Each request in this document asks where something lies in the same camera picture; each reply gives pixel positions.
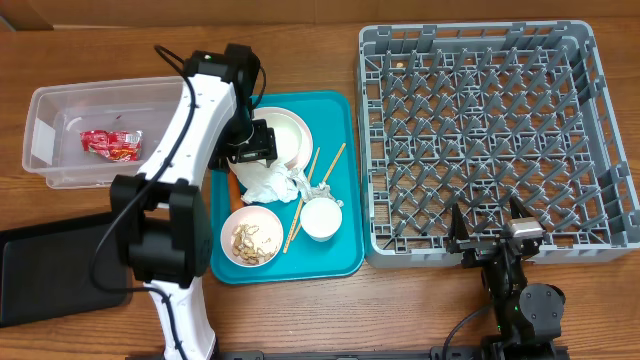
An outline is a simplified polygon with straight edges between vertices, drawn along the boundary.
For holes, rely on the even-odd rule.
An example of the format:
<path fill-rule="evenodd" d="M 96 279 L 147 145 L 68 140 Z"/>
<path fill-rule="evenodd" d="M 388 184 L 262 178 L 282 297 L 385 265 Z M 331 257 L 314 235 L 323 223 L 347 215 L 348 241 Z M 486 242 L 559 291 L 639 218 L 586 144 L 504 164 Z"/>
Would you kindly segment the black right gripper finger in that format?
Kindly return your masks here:
<path fill-rule="evenodd" d="M 509 206 L 512 219 L 532 217 L 531 212 L 524 206 L 517 196 L 511 196 L 509 198 Z"/>
<path fill-rule="evenodd" d="M 457 203 L 451 208 L 451 225 L 449 226 L 449 239 L 451 241 L 468 241 L 469 234 L 465 221 Z"/>

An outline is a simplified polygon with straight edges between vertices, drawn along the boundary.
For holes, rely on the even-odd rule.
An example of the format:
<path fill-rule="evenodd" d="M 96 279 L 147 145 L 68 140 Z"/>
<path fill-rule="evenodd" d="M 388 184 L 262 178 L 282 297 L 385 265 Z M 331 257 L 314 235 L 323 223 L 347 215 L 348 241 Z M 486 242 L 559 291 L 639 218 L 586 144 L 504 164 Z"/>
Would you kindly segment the white napkin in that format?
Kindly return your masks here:
<path fill-rule="evenodd" d="M 246 189 L 241 199 L 246 204 L 288 203 L 298 197 L 293 172 L 281 163 L 271 166 L 260 162 L 230 163 L 231 171 Z"/>

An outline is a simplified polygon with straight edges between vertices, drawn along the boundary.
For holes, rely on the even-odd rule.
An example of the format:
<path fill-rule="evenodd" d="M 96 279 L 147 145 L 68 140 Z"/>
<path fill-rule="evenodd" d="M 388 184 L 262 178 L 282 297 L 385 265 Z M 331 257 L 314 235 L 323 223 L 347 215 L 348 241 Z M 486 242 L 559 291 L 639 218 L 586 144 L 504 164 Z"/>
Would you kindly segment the orange carrot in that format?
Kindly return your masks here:
<path fill-rule="evenodd" d="M 234 172 L 230 171 L 227 174 L 227 182 L 231 212 L 235 212 L 243 208 L 245 204 L 242 200 L 240 185 Z"/>

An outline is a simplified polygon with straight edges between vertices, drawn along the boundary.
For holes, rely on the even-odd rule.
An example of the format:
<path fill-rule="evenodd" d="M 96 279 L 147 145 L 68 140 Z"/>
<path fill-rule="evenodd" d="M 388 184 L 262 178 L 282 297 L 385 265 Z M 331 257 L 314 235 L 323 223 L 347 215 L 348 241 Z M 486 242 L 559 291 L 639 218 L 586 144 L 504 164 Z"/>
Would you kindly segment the foil wrapper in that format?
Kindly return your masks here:
<path fill-rule="evenodd" d="M 332 195 L 331 187 L 328 184 L 320 182 L 317 186 L 312 186 L 302 170 L 294 168 L 291 171 L 291 179 L 300 192 L 300 196 L 302 195 L 305 203 L 316 198 L 325 198 L 334 201 L 339 207 L 344 206 L 342 200 L 338 200 Z"/>

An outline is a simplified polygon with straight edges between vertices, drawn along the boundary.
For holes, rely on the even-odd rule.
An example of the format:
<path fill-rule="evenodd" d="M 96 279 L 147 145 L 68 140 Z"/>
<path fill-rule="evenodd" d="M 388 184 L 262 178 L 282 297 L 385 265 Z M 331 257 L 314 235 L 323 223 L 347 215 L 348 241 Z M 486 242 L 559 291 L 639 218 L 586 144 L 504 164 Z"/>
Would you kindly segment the pink bowl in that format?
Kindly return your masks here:
<path fill-rule="evenodd" d="M 226 219 L 220 243 L 232 263 L 244 268 L 261 267 L 280 252 L 284 243 L 283 226 L 271 210 L 246 206 Z"/>

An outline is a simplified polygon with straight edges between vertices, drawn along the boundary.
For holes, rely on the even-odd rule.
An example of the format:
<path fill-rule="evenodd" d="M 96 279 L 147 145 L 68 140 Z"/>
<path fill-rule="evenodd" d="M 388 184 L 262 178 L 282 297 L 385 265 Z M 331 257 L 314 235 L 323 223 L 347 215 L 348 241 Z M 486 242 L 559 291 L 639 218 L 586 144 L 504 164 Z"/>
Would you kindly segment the peanuts and rice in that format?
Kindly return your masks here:
<path fill-rule="evenodd" d="M 232 232 L 232 253 L 244 265 L 258 266 L 268 262 L 280 242 L 258 225 L 237 225 Z"/>

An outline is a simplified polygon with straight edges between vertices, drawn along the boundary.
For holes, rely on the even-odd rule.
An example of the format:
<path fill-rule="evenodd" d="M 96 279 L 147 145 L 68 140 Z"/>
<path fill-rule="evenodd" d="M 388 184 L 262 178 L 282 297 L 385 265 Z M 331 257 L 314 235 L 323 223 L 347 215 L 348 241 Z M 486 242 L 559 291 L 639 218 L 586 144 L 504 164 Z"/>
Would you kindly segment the white paper cup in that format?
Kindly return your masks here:
<path fill-rule="evenodd" d="M 315 198 L 306 203 L 300 214 L 302 229 L 317 242 L 333 237 L 342 224 L 342 210 L 337 202 L 328 198 Z"/>

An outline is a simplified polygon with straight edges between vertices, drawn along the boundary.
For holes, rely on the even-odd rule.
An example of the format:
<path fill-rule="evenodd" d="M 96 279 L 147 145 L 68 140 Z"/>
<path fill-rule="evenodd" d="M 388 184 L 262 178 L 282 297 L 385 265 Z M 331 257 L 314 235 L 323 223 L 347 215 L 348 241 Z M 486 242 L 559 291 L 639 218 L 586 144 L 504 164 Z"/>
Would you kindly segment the red snack wrapper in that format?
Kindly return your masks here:
<path fill-rule="evenodd" d="M 91 130 L 80 134 L 85 152 L 96 153 L 113 162 L 138 161 L 142 150 L 142 131 Z"/>

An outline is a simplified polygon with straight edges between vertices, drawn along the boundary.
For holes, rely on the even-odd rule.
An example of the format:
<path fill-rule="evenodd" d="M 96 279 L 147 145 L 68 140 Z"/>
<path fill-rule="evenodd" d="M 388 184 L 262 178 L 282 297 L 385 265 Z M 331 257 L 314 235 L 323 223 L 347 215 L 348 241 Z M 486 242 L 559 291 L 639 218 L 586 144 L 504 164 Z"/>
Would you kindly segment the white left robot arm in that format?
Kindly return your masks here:
<path fill-rule="evenodd" d="M 206 315 L 202 277 L 213 230 L 201 186 L 206 171 L 277 158 L 275 134 L 254 119 L 256 81 L 266 74 L 246 45 L 223 53 L 195 51 L 181 59 L 155 51 L 182 78 L 179 104 L 159 145 L 133 176 L 110 186 L 114 239 L 138 291 L 150 294 L 165 337 L 164 359 L 213 359 L 217 341 Z"/>

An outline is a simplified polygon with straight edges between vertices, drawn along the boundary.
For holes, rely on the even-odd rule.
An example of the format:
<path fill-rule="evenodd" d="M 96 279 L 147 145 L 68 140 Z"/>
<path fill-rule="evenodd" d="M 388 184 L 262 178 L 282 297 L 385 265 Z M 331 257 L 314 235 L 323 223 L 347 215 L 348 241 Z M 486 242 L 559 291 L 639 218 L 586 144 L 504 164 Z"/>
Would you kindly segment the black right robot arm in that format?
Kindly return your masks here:
<path fill-rule="evenodd" d="M 511 220 L 493 239 L 473 242 L 462 212 L 452 206 L 447 251 L 462 255 L 464 268 L 482 269 L 482 281 L 491 302 L 466 316 L 447 335 L 440 357 L 458 359 L 561 360 L 570 357 L 554 340 L 561 336 L 566 296 L 550 284 L 530 284 L 522 261 L 539 253 L 546 229 L 522 202 L 509 199 Z M 498 333 L 485 336 L 470 350 L 452 350 L 454 335 L 478 315 L 493 310 Z"/>

